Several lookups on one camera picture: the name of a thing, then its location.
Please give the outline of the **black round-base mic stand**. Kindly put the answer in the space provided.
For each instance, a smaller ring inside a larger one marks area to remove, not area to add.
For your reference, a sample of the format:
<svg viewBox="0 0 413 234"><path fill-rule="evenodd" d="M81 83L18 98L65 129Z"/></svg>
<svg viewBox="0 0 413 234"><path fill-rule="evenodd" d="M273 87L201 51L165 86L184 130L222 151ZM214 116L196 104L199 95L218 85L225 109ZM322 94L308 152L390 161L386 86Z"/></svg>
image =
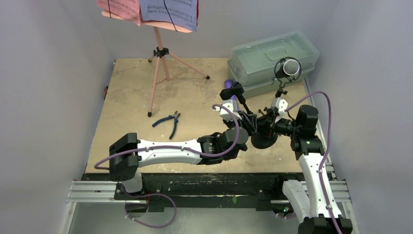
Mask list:
<svg viewBox="0 0 413 234"><path fill-rule="evenodd" d="M276 112L274 109L265 107L259 110L261 116L257 116L248 108L243 93L244 88L239 82L232 82L228 79L224 82L220 97L223 105L232 105L232 112L237 117L239 125L248 132L252 145L257 149L269 148L278 138L272 129L272 121L275 120Z"/></svg>

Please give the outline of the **purple microphone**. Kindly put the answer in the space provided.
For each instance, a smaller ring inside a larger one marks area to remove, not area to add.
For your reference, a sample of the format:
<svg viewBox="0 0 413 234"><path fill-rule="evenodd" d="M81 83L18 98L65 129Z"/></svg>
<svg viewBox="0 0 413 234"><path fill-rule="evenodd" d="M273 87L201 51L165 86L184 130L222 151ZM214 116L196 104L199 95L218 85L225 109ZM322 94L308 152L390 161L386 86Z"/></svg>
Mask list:
<svg viewBox="0 0 413 234"><path fill-rule="evenodd" d="M232 85L233 85L233 81L232 81L231 79L226 79L226 80L224 81L224 88L225 88L225 89L231 88ZM232 95L230 99L233 100L233 103L235 104L235 108L234 108L234 109L239 110L239 106L238 106L238 102L237 102L236 96L235 96L235 95Z"/></svg>

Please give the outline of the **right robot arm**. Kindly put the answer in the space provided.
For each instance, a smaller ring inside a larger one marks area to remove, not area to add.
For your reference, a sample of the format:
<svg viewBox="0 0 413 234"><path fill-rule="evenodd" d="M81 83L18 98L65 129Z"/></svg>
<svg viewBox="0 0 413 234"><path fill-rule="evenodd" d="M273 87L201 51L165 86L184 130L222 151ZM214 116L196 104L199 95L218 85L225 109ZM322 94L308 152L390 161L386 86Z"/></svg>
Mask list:
<svg viewBox="0 0 413 234"><path fill-rule="evenodd" d="M352 221L345 218L334 198L326 171L326 151L316 136L319 120L317 108L302 105L295 120L282 117L284 107L265 108L257 119L257 133L251 138L255 148L272 146L279 135L291 139L291 149L304 175L305 184L298 180L281 180L274 184L274 194L289 200L300 221L300 234L350 234Z"/></svg>

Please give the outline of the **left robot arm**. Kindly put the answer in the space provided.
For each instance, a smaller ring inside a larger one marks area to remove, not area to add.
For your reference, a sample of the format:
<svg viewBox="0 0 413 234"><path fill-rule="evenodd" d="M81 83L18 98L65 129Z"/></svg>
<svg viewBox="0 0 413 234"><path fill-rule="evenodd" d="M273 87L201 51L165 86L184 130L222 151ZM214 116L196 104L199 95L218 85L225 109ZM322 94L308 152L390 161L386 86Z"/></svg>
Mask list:
<svg viewBox="0 0 413 234"><path fill-rule="evenodd" d="M132 199L145 194L145 186L138 169L154 164L186 163L214 165L235 159L247 150L247 141L257 130L254 113L238 111L238 124L224 120L228 129L184 142L151 142L139 140L136 133L127 133L109 147L109 178L120 181Z"/></svg>

